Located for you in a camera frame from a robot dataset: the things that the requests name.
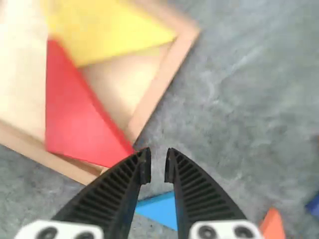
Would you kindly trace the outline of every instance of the blue shape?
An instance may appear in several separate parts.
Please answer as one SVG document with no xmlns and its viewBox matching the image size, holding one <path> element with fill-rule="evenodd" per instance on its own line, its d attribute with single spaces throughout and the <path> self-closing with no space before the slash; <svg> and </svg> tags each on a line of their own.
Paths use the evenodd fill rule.
<svg viewBox="0 0 319 239">
<path fill-rule="evenodd" d="M 319 193 L 306 205 L 306 209 L 319 219 Z"/>
<path fill-rule="evenodd" d="M 139 201 L 135 212 L 177 231 L 174 192 Z"/>
</svg>

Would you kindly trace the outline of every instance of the yellow puzzle piece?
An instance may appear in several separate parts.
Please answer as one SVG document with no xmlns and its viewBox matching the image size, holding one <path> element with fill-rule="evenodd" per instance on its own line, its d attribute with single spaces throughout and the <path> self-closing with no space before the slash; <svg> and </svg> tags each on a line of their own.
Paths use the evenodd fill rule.
<svg viewBox="0 0 319 239">
<path fill-rule="evenodd" d="M 175 38 L 175 32 L 127 0 L 42 1 L 51 34 L 76 66 Z"/>
</svg>

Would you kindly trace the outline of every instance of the wooden tray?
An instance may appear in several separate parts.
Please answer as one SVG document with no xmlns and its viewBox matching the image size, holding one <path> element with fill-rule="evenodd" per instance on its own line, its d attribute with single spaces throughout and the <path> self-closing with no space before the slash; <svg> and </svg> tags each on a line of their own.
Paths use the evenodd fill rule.
<svg viewBox="0 0 319 239">
<path fill-rule="evenodd" d="M 133 143 L 199 34 L 195 24 L 154 0 L 135 3 L 177 32 L 174 42 L 81 69 L 106 111 Z M 0 143 L 82 184 L 101 166 L 44 149 L 47 29 L 40 9 L 8 1 L 0 28 Z"/>
</svg>

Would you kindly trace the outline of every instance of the orange puzzle piece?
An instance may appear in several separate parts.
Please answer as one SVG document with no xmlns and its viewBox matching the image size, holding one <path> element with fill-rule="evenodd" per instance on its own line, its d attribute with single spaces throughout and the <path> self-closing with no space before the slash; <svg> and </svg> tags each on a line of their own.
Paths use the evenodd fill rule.
<svg viewBox="0 0 319 239">
<path fill-rule="evenodd" d="M 134 152 L 81 73 L 52 39 L 47 42 L 45 147 L 52 153 L 105 167 Z"/>
<path fill-rule="evenodd" d="M 265 239 L 285 239 L 285 231 L 280 213 L 275 208 L 270 208 L 265 219 L 260 225 L 260 231 Z"/>
</svg>

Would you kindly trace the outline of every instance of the gray carpet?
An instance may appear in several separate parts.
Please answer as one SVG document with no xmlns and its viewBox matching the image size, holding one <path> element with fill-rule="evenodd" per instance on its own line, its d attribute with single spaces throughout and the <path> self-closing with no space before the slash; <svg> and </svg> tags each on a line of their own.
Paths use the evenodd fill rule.
<svg viewBox="0 0 319 239">
<path fill-rule="evenodd" d="M 319 2 L 171 3 L 203 33 L 136 144 L 153 153 L 152 183 L 140 198 L 172 189 L 163 170 L 167 148 L 175 147 L 250 220 L 258 223 L 275 206 L 288 235 L 319 238 L 319 223 L 304 211 L 319 190 Z M 82 188 L 4 147 L 0 179 L 0 238 L 50 218 Z M 130 238 L 177 233 L 135 216 Z"/>
</svg>

